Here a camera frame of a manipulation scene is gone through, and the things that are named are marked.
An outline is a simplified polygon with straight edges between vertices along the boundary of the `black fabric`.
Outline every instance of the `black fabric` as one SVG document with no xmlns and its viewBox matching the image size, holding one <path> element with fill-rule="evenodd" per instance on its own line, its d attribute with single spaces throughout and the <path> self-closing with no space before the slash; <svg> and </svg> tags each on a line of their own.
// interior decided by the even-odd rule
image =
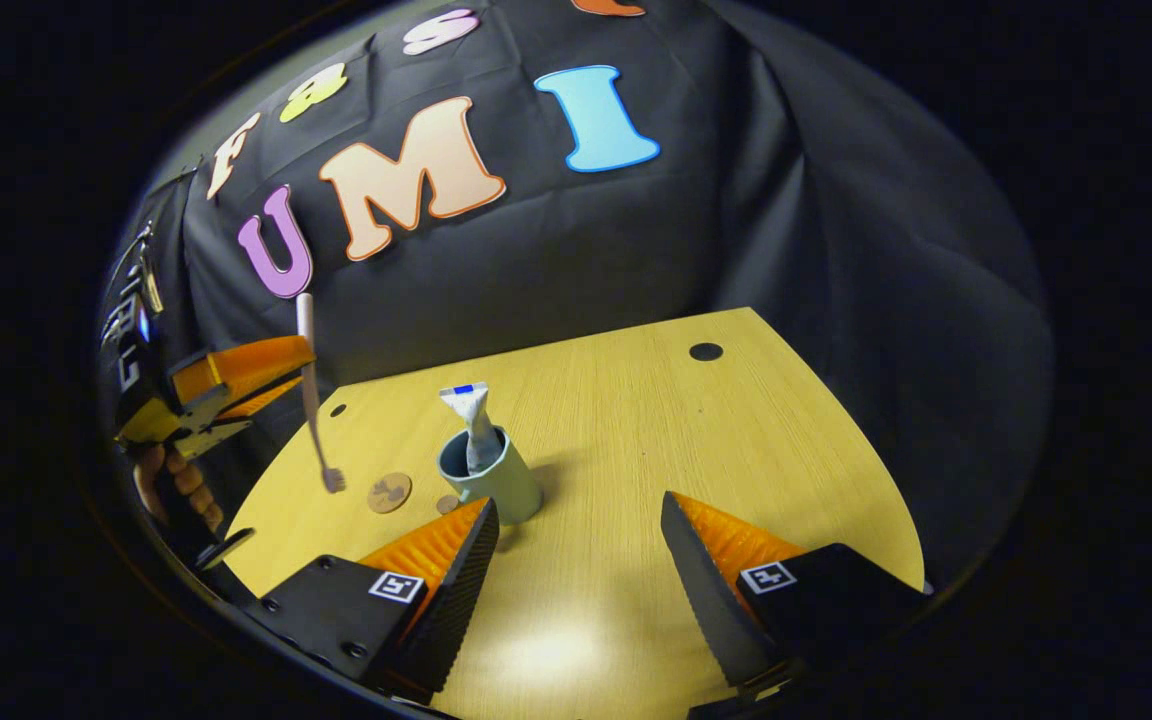
<svg viewBox="0 0 1152 720">
<path fill-rule="evenodd" d="M 730 1 L 644 3 L 638 18 L 522 0 L 454 6 L 482 25 L 417 56 L 402 53 L 415 22 L 385 29 L 306 68 L 344 61 L 349 79 L 302 118 L 278 122 L 303 78 L 252 108 L 260 123 L 215 200 L 211 159 L 200 166 L 182 234 L 200 343 L 296 332 L 294 302 L 262 286 L 236 241 L 283 183 L 314 257 L 325 397 L 340 384 L 753 306 L 890 469 L 933 584 L 969 569 L 1043 445 L 1052 342 L 1020 225 L 964 147 L 890 83 Z M 579 65 L 621 69 L 617 93 L 658 158 L 566 167 L 570 128 L 532 81 Z M 388 249 L 349 262 L 317 172 L 353 142 L 397 158 L 412 114 L 456 96 L 471 97 L 468 127 L 506 195 L 454 218 L 422 209 L 415 232 L 392 225 Z M 265 233 L 283 260 L 268 220 Z M 205 460 L 251 483 L 301 415 L 282 397 Z"/>
</svg>

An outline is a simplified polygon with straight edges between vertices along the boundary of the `toothbrush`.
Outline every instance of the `toothbrush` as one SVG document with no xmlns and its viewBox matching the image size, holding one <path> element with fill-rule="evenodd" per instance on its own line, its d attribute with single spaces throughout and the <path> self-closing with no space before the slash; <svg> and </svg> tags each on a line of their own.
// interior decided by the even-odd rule
<svg viewBox="0 0 1152 720">
<path fill-rule="evenodd" d="M 314 349 L 314 296 L 303 291 L 296 296 L 296 331 L 303 336 L 310 350 Z M 314 450 L 319 455 L 319 468 L 323 470 L 323 484 L 328 492 L 340 492 L 344 488 L 344 473 L 336 468 L 329 468 L 323 456 L 323 444 L 319 441 L 319 381 L 314 374 L 316 363 L 301 369 L 301 400 L 305 402 L 305 418 L 310 424 L 310 437 L 314 439 Z"/>
</svg>

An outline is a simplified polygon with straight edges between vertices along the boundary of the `yellow letter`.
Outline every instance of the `yellow letter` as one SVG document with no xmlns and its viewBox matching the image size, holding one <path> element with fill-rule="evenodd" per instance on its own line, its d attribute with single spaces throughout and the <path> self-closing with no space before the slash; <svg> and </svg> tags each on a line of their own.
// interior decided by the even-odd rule
<svg viewBox="0 0 1152 720">
<path fill-rule="evenodd" d="M 416 113 L 407 123 L 397 162 L 356 142 L 323 165 L 319 179 L 335 187 L 349 228 L 349 259 L 369 258 L 389 244 L 393 233 L 376 223 L 369 202 L 411 232 L 420 221 L 424 179 L 434 188 L 429 203 L 434 218 L 467 213 L 505 192 L 503 180 L 483 167 L 473 146 L 465 124 L 471 105 L 468 97 L 452 97 Z"/>
<path fill-rule="evenodd" d="M 229 179 L 230 173 L 234 172 L 229 167 L 229 160 L 237 158 L 238 152 L 243 151 L 243 141 L 247 141 L 247 131 L 250 131 L 256 127 L 257 120 L 260 120 L 260 113 L 256 113 L 251 118 L 247 119 L 247 122 L 234 131 L 233 136 L 221 146 L 215 150 L 215 168 L 211 169 L 211 187 L 207 188 L 207 200 L 212 199 L 220 191 L 220 185 L 225 184 L 225 181 Z"/>
<path fill-rule="evenodd" d="M 301 113 L 310 109 L 310 105 L 323 103 L 335 94 L 344 85 L 344 63 L 328 65 L 314 73 L 313 77 L 302 82 L 301 88 L 296 88 L 287 97 L 287 106 L 279 115 L 279 122 L 289 123 L 301 118 Z"/>
</svg>

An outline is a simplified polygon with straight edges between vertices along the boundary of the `toothpaste tube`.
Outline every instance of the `toothpaste tube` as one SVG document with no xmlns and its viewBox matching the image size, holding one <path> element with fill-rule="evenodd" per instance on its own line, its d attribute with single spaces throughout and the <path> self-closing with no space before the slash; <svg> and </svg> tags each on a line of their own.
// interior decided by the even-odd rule
<svg viewBox="0 0 1152 720">
<path fill-rule="evenodd" d="M 438 392 L 444 402 L 456 410 L 470 429 L 470 442 L 465 446 L 465 461 L 470 473 L 480 473 L 492 467 L 505 450 L 488 418 L 488 384 L 444 388 Z"/>
</svg>

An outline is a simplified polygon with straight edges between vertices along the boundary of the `yellow table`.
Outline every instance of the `yellow table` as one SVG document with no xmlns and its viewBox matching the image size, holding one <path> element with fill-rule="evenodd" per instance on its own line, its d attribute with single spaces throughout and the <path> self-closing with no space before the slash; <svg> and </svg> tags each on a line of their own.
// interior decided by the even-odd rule
<svg viewBox="0 0 1152 720">
<path fill-rule="evenodd" d="M 722 357 L 692 359 L 699 342 Z M 321 553 L 358 559 L 438 518 L 450 488 L 435 455 L 463 427 L 438 392 L 477 381 L 545 502 L 502 528 L 439 710 L 684 717 L 732 697 L 660 535 L 667 488 L 799 546 L 844 541 L 923 589 L 918 535 L 882 461 L 748 306 L 338 389 L 320 432 L 348 488 L 325 492 L 301 429 L 233 521 L 256 528 L 229 556 L 234 573 L 260 596 Z M 412 493 L 378 515 L 367 492 L 392 471 L 411 475 Z"/>
</svg>

